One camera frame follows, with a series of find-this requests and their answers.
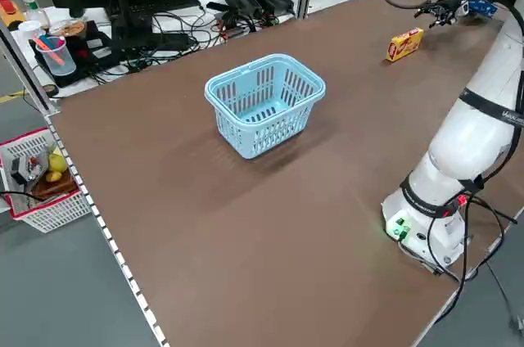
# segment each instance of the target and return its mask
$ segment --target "yellow fruit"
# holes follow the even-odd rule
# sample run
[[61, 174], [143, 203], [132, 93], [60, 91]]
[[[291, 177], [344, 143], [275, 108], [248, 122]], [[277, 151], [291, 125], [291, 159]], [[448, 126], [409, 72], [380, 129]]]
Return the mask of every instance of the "yellow fruit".
[[64, 173], [67, 170], [67, 163], [64, 156], [52, 153], [49, 155], [49, 171]]
[[58, 171], [51, 171], [46, 174], [46, 181], [49, 183], [59, 181], [60, 178], [62, 178], [62, 173], [59, 173]]

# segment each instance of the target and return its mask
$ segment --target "brown table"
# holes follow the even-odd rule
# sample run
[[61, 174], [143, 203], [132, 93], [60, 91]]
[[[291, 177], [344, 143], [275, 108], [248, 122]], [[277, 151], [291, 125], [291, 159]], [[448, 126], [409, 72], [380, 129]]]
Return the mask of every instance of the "brown table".
[[[52, 121], [171, 345], [406, 346], [436, 315], [456, 285], [400, 253], [380, 204], [500, 23], [433, 29], [412, 56], [382, 60], [391, 36], [428, 21], [355, 0], [64, 100]], [[273, 52], [327, 94], [300, 136], [243, 160], [204, 84]], [[522, 173], [521, 153], [486, 198], [515, 214]], [[497, 228], [471, 219], [478, 261]]]

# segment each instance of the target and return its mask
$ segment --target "water bottle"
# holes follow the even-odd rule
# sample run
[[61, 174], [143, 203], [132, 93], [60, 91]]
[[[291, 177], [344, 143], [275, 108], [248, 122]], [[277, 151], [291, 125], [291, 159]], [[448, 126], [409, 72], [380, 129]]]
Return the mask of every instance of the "water bottle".
[[38, 6], [36, 0], [22, 0], [24, 1], [27, 11], [25, 12], [26, 20], [36, 20], [40, 23], [40, 26], [44, 29], [49, 29], [51, 23], [49, 17], [47, 17], [44, 9]]

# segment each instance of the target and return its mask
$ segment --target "gray floor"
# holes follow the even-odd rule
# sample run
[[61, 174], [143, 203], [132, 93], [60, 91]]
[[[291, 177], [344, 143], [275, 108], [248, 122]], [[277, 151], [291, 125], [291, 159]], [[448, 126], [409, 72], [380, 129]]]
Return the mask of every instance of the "gray floor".
[[[0, 77], [0, 95], [21, 90], [3, 59]], [[0, 104], [0, 114], [0, 141], [44, 126], [39, 114], [20, 98]], [[522, 314], [523, 249], [524, 228], [511, 228], [504, 248], [492, 261]], [[0, 269], [0, 345], [158, 345], [93, 216], [42, 235], [0, 214]], [[399, 315], [402, 310], [416, 308], [401, 308]], [[467, 284], [455, 311], [432, 328], [420, 345], [522, 347], [524, 339], [511, 332], [495, 281], [482, 269]]]

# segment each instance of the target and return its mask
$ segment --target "blue component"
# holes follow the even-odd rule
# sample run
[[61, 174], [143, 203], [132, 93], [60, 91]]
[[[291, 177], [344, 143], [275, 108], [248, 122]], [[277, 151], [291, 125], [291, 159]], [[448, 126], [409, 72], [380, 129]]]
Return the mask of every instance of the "blue component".
[[471, 14], [482, 14], [489, 18], [493, 17], [497, 10], [499, 10], [497, 6], [486, 0], [470, 0], [468, 5]]
[[288, 55], [273, 54], [206, 84], [220, 134], [245, 159], [252, 159], [304, 130], [326, 84]]

